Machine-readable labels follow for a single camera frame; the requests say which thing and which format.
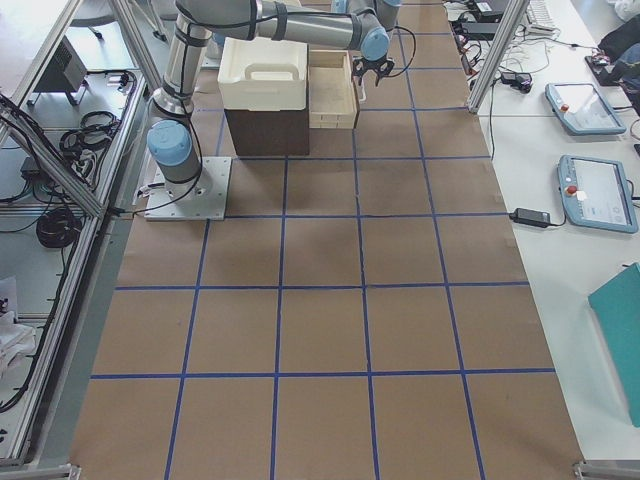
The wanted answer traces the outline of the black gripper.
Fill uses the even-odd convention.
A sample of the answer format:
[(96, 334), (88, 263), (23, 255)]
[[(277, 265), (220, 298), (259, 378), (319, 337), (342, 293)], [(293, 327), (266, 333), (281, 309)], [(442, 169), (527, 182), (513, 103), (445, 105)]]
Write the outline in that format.
[(378, 86), (383, 78), (388, 78), (395, 67), (393, 59), (383, 56), (377, 60), (369, 60), (363, 56), (354, 57), (352, 60), (352, 77), (359, 85), (363, 83), (364, 76), (373, 72), (375, 85)]

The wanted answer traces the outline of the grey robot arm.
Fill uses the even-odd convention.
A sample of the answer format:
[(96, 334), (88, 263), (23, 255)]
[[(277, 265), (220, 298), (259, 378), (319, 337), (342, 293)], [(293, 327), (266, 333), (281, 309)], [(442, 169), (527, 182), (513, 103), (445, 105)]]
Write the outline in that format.
[(297, 1), (177, 2), (146, 135), (169, 200), (195, 202), (212, 189), (190, 127), (211, 43), (222, 43), (218, 85), (238, 154), (305, 155), (309, 129), (356, 127), (355, 86), (367, 72), (391, 76), (387, 53), (400, 7), (398, 1), (335, 1), (328, 11)]

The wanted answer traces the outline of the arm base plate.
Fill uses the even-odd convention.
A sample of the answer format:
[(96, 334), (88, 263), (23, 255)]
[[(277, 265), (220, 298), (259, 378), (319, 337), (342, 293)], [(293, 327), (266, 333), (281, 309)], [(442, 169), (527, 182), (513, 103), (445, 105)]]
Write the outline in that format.
[(203, 171), (195, 186), (166, 183), (163, 173), (155, 167), (143, 216), (149, 221), (223, 220), (231, 174), (231, 157), (205, 156)]

